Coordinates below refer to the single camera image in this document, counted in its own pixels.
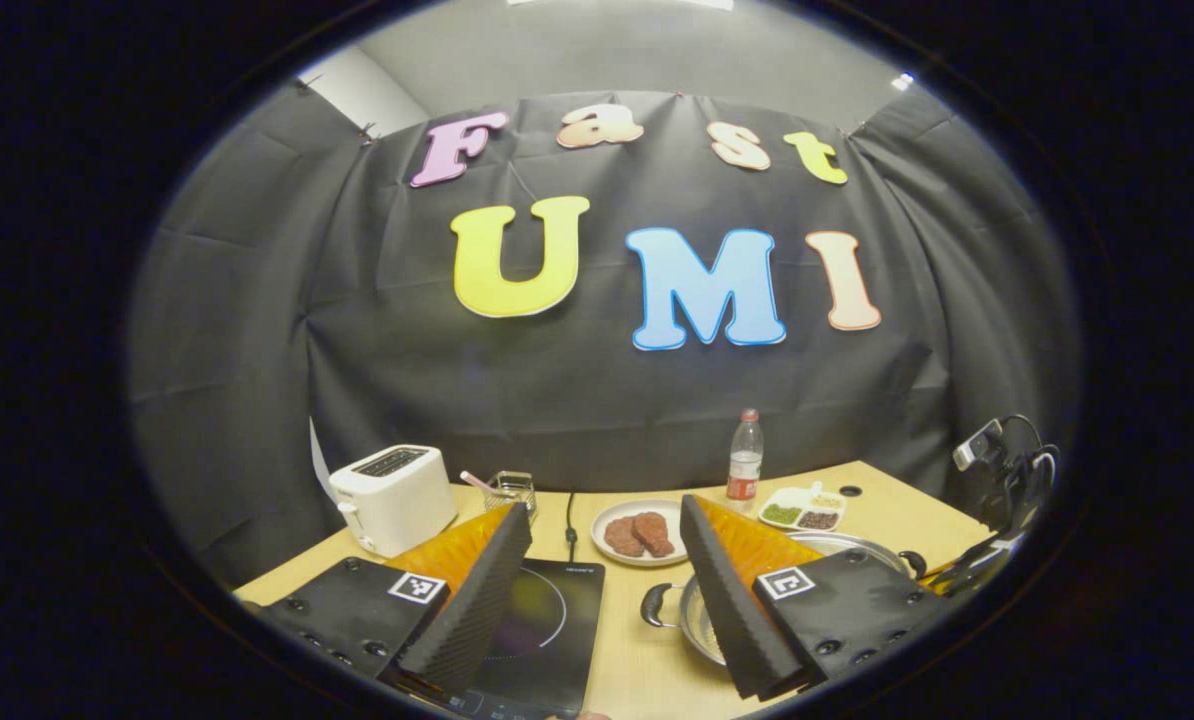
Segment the plastic bottle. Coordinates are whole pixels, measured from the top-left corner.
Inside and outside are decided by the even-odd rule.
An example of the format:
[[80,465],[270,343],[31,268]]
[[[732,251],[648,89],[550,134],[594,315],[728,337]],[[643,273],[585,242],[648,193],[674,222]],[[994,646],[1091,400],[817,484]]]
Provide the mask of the plastic bottle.
[[726,505],[737,512],[751,512],[761,478],[762,436],[757,411],[749,407],[739,416],[739,427],[730,442],[730,479]]

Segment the blue letter m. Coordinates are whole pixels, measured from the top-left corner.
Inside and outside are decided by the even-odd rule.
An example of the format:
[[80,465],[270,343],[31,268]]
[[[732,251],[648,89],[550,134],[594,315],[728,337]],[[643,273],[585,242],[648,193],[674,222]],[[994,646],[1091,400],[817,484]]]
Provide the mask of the blue letter m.
[[647,228],[624,240],[642,257],[646,322],[633,333],[641,350],[673,350],[685,345],[685,330],[673,320],[673,297],[702,343],[718,337],[726,304],[734,300],[734,319],[726,338],[736,345],[773,345],[784,339],[775,315],[770,283],[770,251],[775,241],[757,230],[731,230],[721,251],[703,266],[673,228]]

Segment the pot handle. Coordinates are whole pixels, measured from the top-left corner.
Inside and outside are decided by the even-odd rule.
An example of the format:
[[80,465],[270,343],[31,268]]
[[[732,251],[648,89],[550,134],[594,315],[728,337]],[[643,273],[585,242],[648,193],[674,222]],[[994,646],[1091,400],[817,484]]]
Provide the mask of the pot handle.
[[656,628],[676,628],[677,624],[660,621],[660,610],[664,607],[664,593],[669,592],[670,589],[682,587],[683,585],[660,583],[646,591],[646,597],[642,597],[642,620],[646,620],[646,624],[653,624]]
[[904,550],[899,553],[904,560],[907,560],[907,565],[912,566],[913,573],[917,574],[917,579],[922,579],[922,576],[927,573],[927,560],[924,556],[918,555],[916,550]]

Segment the stainless steel pot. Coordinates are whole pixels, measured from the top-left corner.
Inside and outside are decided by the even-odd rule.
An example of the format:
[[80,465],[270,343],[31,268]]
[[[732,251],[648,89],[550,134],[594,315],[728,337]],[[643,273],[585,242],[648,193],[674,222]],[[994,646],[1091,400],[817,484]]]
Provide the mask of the stainless steel pot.
[[[891,568],[899,571],[899,573],[910,574],[913,578],[921,578],[927,573],[927,561],[922,559],[922,555],[917,555],[916,552],[905,550],[894,553],[886,550],[885,547],[875,542],[866,541],[866,539],[844,536],[841,533],[823,533],[821,530],[789,533],[788,537],[812,548],[812,550],[821,552],[824,555],[833,555],[836,552],[858,548],[891,566]],[[664,623],[660,620],[660,610],[664,607],[664,593],[670,591],[670,589],[681,590],[681,624]],[[715,661],[716,665],[726,664],[726,660],[721,657],[718,634],[713,632],[712,620],[708,619],[708,610],[703,607],[703,596],[698,593],[696,577],[690,577],[684,585],[661,583],[648,589],[646,596],[642,597],[642,620],[646,620],[648,624],[656,626],[656,628],[681,628],[681,632],[685,633],[687,639],[689,639],[690,644],[698,652],[702,652],[708,659]]]

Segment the induction cooktop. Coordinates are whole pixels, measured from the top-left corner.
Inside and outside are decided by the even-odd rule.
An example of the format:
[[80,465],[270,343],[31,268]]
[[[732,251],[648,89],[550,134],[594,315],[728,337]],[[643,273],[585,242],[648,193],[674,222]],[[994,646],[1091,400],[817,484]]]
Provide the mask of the induction cooktop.
[[521,562],[486,661],[451,710],[488,720],[571,720],[584,706],[607,568],[596,562]]

